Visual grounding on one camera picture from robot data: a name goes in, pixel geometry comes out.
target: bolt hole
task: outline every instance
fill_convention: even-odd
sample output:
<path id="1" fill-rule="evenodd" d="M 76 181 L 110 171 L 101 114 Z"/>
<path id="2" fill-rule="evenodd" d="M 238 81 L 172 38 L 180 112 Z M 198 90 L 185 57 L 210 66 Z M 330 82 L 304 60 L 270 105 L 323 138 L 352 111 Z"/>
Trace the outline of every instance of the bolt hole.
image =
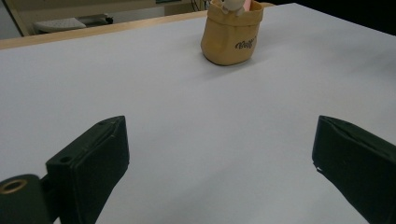
<path id="1" fill-rule="evenodd" d="M 68 162 L 68 161 L 71 161 L 71 160 L 72 160 L 71 157 L 63 157 L 63 158 L 61 158 L 61 162 Z"/>
<path id="2" fill-rule="evenodd" d="M 10 181 L 0 187 L 0 194 L 9 194 L 15 191 L 22 189 L 27 184 L 27 181 L 24 179 L 17 179 Z"/>

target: black device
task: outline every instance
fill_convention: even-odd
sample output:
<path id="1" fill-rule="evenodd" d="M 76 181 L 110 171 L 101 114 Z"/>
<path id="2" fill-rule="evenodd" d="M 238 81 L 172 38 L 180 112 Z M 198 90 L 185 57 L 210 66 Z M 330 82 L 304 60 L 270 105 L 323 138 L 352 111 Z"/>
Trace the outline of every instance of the black device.
<path id="1" fill-rule="evenodd" d="M 369 223 L 396 223 L 396 146 L 347 121 L 320 116 L 312 159 Z"/>
<path id="2" fill-rule="evenodd" d="M 46 162 L 0 183 L 1 224 L 93 224 L 129 165 L 125 117 L 102 120 Z"/>

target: brown paper bag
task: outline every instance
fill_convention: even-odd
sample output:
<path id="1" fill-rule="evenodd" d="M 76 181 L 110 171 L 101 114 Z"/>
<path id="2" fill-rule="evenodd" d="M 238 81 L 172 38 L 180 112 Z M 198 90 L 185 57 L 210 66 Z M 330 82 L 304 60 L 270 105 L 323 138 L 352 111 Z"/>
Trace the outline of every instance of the brown paper bag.
<path id="1" fill-rule="evenodd" d="M 215 64 L 231 65 L 251 57 L 257 42 L 263 6 L 252 1 L 250 11 L 240 16 L 221 11 L 220 0 L 212 0 L 205 25 L 201 49 L 206 58 Z"/>

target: tan pouch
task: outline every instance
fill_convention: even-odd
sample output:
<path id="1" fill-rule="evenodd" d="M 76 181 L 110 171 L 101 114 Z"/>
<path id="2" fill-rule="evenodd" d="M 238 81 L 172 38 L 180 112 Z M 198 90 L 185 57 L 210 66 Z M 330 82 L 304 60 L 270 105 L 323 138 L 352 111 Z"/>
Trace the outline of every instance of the tan pouch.
<path id="1" fill-rule="evenodd" d="M 203 54 L 210 62 L 220 65 L 249 59 L 256 47 L 262 13 L 263 6 L 252 1 L 250 11 L 238 17 L 234 11 L 224 14 L 220 0 L 212 0 L 201 41 Z"/>

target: white table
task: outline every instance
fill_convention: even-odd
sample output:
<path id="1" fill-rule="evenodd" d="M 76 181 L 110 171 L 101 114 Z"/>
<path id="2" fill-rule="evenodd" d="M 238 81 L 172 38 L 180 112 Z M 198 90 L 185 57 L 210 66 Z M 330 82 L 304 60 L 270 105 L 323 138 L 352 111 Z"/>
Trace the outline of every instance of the white table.
<path id="1" fill-rule="evenodd" d="M 205 18 L 0 50 L 0 179 L 99 120 L 127 119 L 131 165 L 97 223 L 366 223 L 312 164 L 319 115 L 395 144 L 396 38 L 269 7 L 252 58 L 205 59 Z"/>

